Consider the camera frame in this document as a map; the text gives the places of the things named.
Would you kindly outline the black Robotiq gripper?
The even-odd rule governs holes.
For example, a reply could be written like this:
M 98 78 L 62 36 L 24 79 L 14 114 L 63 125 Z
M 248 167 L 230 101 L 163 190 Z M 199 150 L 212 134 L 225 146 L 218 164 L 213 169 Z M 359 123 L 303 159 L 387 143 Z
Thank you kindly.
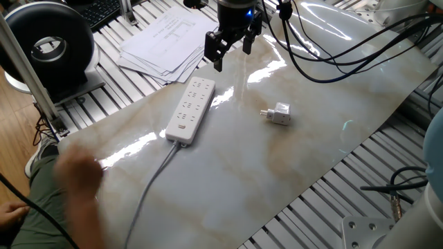
M 217 32 L 207 32 L 204 56 L 214 64 L 214 69 L 222 72 L 222 60 L 231 46 L 244 35 L 243 52 L 251 54 L 255 38 L 262 32 L 262 12 L 255 13 L 257 0 L 218 0 Z

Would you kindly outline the person's right hand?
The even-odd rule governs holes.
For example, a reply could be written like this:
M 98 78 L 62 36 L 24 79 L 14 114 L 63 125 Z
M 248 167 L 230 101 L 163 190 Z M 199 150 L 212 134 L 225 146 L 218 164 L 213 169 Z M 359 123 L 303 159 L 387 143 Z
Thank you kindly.
M 102 182 L 103 170 L 85 147 L 71 145 L 54 166 L 56 180 L 71 199 L 93 199 Z

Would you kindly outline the person's left hand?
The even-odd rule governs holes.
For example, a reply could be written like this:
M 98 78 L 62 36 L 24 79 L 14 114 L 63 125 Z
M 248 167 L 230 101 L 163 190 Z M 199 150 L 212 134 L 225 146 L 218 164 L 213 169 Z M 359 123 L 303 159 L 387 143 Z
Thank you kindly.
M 29 212 L 30 207 L 21 201 L 11 201 L 1 204 L 1 231 L 9 230 L 19 223 Z

